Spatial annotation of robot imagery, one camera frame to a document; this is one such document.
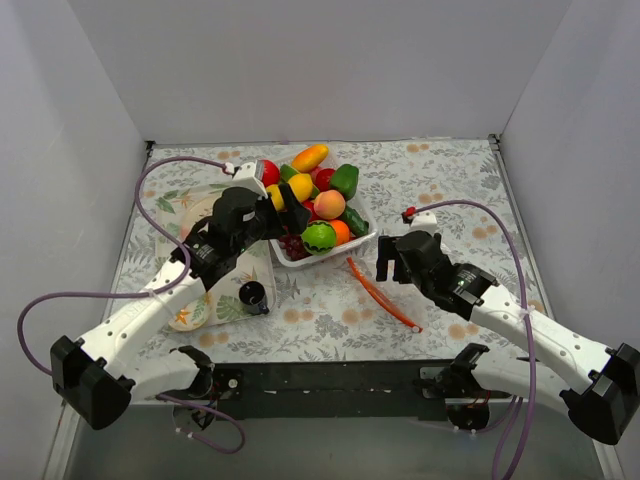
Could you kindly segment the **dark green cucumber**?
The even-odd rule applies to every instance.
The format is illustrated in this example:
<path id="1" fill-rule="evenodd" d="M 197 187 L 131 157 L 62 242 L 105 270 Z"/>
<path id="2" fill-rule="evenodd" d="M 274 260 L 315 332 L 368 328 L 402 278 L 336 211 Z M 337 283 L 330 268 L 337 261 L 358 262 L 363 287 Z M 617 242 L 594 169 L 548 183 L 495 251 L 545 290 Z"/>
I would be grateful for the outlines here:
<path id="1" fill-rule="evenodd" d="M 360 238 L 369 233 L 369 222 L 363 219 L 357 210 L 350 206 L 346 206 L 342 215 L 339 217 L 355 238 Z"/>

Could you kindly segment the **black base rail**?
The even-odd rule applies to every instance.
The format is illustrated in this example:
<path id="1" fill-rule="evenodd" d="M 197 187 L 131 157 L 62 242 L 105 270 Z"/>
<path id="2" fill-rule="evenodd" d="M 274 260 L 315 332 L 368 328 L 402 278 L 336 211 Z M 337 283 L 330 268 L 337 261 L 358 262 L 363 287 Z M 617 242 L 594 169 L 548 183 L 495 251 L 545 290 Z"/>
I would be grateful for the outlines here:
<path id="1" fill-rule="evenodd" d="M 223 363 L 202 395 L 169 396 L 215 407 L 237 419 L 415 417 L 444 421 L 450 404 L 472 403 L 481 411 L 508 399 L 505 393 L 439 393 L 427 383 L 447 360 Z"/>

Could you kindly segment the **green toy watermelon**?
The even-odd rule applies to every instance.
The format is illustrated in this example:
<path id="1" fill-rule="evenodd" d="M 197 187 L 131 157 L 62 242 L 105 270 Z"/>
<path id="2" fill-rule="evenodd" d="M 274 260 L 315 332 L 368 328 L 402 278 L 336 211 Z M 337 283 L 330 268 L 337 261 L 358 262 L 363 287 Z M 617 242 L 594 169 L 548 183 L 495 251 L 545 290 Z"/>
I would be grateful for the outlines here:
<path id="1" fill-rule="evenodd" d="M 336 235 L 333 228 L 326 221 L 311 222 L 301 239 L 306 250 L 311 255 L 324 255 L 335 247 Z"/>

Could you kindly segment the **dark red grape bunch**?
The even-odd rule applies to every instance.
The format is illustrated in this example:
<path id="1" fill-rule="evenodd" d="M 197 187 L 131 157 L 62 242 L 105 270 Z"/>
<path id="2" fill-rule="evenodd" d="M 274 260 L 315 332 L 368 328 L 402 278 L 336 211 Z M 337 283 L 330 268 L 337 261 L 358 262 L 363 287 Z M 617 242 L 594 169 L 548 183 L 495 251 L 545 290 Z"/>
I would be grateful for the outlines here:
<path id="1" fill-rule="evenodd" d="M 299 235 L 284 235 L 278 239 L 278 245 L 289 261 L 300 261 L 310 256 Z"/>

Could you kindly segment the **orange yellow mango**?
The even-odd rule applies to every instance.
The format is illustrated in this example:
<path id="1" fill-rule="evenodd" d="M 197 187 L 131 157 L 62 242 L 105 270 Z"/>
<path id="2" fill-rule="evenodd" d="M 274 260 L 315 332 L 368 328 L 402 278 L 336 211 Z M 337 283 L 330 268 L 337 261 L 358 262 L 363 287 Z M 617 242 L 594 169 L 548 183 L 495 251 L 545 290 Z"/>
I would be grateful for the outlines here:
<path id="1" fill-rule="evenodd" d="M 318 167 L 328 156 L 329 147 L 325 144 L 312 145 L 295 156 L 291 166 L 301 173 L 309 173 Z"/>

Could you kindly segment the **pink beige round plate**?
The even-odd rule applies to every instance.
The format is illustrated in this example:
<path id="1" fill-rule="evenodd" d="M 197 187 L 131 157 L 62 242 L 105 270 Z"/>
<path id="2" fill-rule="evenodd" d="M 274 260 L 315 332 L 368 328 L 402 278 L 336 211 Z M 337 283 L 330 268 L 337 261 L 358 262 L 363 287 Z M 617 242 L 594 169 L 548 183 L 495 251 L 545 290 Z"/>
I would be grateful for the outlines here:
<path id="1" fill-rule="evenodd" d="M 196 223 L 212 214 L 213 206 L 219 199 L 219 194 L 208 195 L 196 201 L 186 209 L 180 221 L 180 239 L 185 240 Z"/>

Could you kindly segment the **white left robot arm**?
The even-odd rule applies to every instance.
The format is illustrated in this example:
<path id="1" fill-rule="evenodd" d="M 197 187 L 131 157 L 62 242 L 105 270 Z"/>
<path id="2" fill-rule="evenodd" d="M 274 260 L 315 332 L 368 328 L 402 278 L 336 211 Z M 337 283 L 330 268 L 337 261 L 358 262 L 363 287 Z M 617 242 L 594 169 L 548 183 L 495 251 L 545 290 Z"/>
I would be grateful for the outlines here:
<path id="1" fill-rule="evenodd" d="M 311 213 L 290 186 L 279 189 L 285 203 L 244 187 L 223 191 L 210 216 L 198 221 L 153 279 L 115 314 L 72 340 L 50 349 L 54 390 L 95 430 L 113 424 L 140 399 L 177 392 L 193 400 L 208 396 L 213 363 L 200 350 L 184 346 L 157 361 L 140 361 L 141 347 L 187 304 L 197 300 L 235 269 L 255 243 L 302 233 Z"/>

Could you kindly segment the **leaf patterned rectangular tray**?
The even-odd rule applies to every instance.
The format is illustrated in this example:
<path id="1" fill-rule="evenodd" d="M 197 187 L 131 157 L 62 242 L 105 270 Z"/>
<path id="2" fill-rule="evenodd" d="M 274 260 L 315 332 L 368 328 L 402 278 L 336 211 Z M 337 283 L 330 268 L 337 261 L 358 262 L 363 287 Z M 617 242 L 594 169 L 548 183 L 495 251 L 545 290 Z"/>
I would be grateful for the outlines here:
<path id="1" fill-rule="evenodd" d="M 208 195 L 221 196 L 231 185 L 230 182 L 225 182 L 171 190 L 156 199 L 155 221 L 180 239 L 180 221 L 186 209 Z M 276 303 L 276 286 L 267 241 L 253 244 L 238 258 L 234 270 L 206 294 L 182 307 L 168 322 L 168 327 L 178 332 L 189 332 L 249 318 L 250 315 L 245 312 L 238 297 L 240 287 L 249 281 L 263 284 L 268 307 L 273 308 Z"/>

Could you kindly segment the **dark blue cup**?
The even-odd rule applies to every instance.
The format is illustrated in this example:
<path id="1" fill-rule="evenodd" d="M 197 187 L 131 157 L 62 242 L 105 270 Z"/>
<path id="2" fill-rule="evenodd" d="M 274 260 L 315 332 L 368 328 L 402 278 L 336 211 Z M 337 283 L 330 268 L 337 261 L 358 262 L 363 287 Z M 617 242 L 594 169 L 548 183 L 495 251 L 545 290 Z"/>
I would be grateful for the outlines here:
<path id="1" fill-rule="evenodd" d="M 257 316 L 269 313 L 267 293 L 262 283 L 246 282 L 240 287 L 238 297 L 247 314 Z"/>

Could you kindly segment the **yellow lemon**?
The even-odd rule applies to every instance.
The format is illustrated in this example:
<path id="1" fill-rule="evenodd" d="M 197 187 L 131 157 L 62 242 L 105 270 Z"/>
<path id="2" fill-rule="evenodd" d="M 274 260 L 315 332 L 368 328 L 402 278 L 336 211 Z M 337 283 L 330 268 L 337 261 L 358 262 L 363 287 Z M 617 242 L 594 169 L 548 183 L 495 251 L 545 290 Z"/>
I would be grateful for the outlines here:
<path id="1" fill-rule="evenodd" d="M 296 199 L 302 203 L 309 200 L 314 192 L 314 184 L 311 175 L 307 173 L 298 173 L 292 176 L 287 184 L 290 186 Z"/>

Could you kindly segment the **green bell pepper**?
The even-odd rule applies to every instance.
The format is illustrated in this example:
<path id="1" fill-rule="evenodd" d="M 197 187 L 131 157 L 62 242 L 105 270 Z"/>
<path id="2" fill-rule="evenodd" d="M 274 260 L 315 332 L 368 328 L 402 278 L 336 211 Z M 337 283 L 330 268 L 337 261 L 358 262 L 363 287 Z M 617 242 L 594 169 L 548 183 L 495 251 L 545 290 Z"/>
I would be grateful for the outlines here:
<path id="1" fill-rule="evenodd" d="M 346 201 L 357 193 L 359 169 L 351 164 L 343 164 L 330 177 L 329 187 L 338 191 Z"/>

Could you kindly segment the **white plastic fruit basket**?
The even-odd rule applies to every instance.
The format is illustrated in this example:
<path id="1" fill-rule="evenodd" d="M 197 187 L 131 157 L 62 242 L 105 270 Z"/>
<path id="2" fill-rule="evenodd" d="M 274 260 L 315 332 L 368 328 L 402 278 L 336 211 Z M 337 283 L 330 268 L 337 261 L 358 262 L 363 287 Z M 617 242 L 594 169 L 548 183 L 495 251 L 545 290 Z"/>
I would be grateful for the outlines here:
<path id="1" fill-rule="evenodd" d="M 360 170 L 340 162 L 325 144 L 312 145 L 280 160 L 260 159 L 258 178 L 281 213 L 286 211 L 279 186 L 289 186 L 309 212 L 299 233 L 287 229 L 272 242 L 286 267 L 303 267 L 365 245 L 378 233 L 373 214 L 360 194 Z"/>

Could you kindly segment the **orange pink peach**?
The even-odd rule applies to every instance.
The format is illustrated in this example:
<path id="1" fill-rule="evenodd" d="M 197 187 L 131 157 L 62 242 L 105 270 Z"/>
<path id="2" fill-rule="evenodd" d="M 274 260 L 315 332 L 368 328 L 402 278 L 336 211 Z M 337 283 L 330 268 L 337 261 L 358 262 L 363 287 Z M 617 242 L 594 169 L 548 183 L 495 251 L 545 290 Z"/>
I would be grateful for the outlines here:
<path id="1" fill-rule="evenodd" d="M 346 201 L 337 190 L 321 192 L 314 200 L 314 212 L 324 220 L 334 220 L 340 217 L 345 207 Z"/>

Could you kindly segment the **clear zip top bag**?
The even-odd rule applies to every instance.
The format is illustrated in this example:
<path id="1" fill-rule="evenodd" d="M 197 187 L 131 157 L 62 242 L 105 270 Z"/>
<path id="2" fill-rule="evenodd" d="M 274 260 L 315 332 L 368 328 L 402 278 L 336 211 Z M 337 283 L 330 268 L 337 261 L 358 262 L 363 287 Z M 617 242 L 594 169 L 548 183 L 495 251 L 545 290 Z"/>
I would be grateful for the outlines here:
<path id="1" fill-rule="evenodd" d="M 421 333 L 423 331 L 422 327 L 402 313 L 399 308 L 358 269 L 351 257 L 347 258 L 347 263 L 355 278 L 382 309 L 408 327 L 413 333 Z"/>

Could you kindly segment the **red apple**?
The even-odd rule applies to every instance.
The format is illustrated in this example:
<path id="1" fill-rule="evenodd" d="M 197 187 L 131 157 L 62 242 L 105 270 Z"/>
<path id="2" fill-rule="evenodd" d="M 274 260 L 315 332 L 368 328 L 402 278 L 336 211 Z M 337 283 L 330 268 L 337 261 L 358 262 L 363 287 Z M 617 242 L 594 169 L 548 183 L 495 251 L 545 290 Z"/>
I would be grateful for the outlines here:
<path id="1" fill-rule="evenodd" d="M 260 180 L 264 187 L 276 185 L 280 181 L 279 167 L 272 161 L 261 159 L 259 166 L 261 167 Z"/>

